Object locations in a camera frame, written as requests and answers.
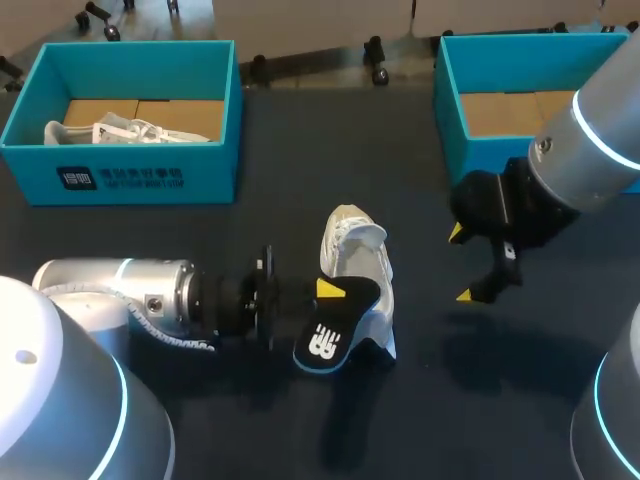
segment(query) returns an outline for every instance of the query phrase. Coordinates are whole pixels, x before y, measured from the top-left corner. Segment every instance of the shoe insole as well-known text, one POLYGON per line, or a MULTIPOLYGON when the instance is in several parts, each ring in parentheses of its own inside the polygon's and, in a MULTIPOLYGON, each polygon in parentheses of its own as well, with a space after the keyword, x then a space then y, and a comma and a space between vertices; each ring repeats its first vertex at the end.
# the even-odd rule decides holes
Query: shoe insole
POLYGON ((358 323, 379 299, 380 287, 370 278, 320 280, 315 311, 293 350, 298 366, 312 373, 340 368, 349 355, 358 323))

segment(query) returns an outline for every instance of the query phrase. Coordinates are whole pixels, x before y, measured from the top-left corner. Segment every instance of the cardboard box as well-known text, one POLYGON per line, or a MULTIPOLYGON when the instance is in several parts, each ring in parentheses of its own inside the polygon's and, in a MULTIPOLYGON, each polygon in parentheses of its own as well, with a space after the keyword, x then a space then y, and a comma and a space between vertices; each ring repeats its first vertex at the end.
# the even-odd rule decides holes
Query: cardboard box
POLYGON ((575 90, 536 92, 540 113, 545 122, 569 105, 575 93, 575 90))
MULTIPOLYGON (((451 183, 473 170, 501 173, 510 158, 526 157, 544 122, 571 96, 566 92, 581 88, 628 38, 626 33, 442 37, 434 110, 451 183), (540 94, 555 91, 565 93, 540 94), (479 106, 467 98, 473 95, 482 95, 479 106)), ((640 193, 640 182, 627 191, 640 193)))
POLYGON ((137 100, 71 100, 62 123, 67 127, 86 127, 100 121, 107 112, 131 119, 137 109, 137 100))
POLYGON ((0 149, 31 205, 231 203, 241 120, 233 42, 46 44, 0 149), (213 141, 43 145, 51 120, 89 125, 107 111, 133 118, 143 102, 170 109, 145 120, 213 141))
POLYGON ((460 95, 472 137, 536 135, 544 120, 534 93, 460 95))
POLYGON ((135 118, 168 130, 196 133, 217 142, 224 121, 224 102, 215 100, 141 101, 135 118))
POLYGON ((219 100, 72 100, 64 118, 67 127, 100 121, 112 112, 127 119, 141 119, 167 130, 195 133, 220 141, 224 101, 219 100))

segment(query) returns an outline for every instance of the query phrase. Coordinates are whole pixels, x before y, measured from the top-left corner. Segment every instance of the floor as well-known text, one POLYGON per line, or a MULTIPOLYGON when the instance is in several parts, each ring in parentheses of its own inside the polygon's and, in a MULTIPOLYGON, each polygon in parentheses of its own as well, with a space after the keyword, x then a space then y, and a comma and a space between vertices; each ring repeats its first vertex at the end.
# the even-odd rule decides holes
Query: floor
MULTIPOLYGON (((122 40, 208 40, 215 39, 215 22, 211 0, 180 0, 180 14, 170 15, 166 0, 136 0, 136 9, 125 12, 121 0, 97 2, 111 12, 110 22, 120 31, 122 40)), ((57 32, 43 37, 11 60, 21 68, 29 68, 44 42, 104 41, 102 23, 91 17, 91 30, 80 35, 75 21, 57 32)), ((433 58, 428 44, 408 35, 393 45, 384 45, 389 72, 389 86, 430 85, 433 58)), ((273 88, 340 88, 373 87, 371 72, 363 66, 362 49, 344 49, 335 69, 306 73, 304 66, 289 76, 272 83, 273 88)), ((0 85, 5 82, 0 74, 0 85)))

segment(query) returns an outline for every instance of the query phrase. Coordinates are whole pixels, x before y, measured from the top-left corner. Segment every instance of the black tabletop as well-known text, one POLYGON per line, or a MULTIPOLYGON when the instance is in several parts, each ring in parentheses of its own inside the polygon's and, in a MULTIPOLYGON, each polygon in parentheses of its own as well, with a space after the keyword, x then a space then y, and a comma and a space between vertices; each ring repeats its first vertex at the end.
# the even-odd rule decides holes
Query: black tabletop
POLYGON ((141 347, 132 366, 176 430, 175 478, 572 478, 571 414, 640 300, 640 199, 581 218, 493 306, 455 302, 491 264, 453 247, 427 90, 247 91, 231 206, 29 208, 0 171, 0 273, 51 258, 188 258, 239 273, 264 243, 280 275, 318 273, 327 216, 355 203, 389 232, 398 361, 302 374, 268 356, 141 347))

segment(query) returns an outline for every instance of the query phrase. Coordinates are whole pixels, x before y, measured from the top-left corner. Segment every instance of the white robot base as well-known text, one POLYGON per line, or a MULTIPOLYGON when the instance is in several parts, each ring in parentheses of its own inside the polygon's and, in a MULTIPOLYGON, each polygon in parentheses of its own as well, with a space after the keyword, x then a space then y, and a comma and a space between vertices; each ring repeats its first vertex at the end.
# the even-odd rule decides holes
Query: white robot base
POLYGON ((45 295, 0 277, 0 478, 169 480, 171 421, 45 295))

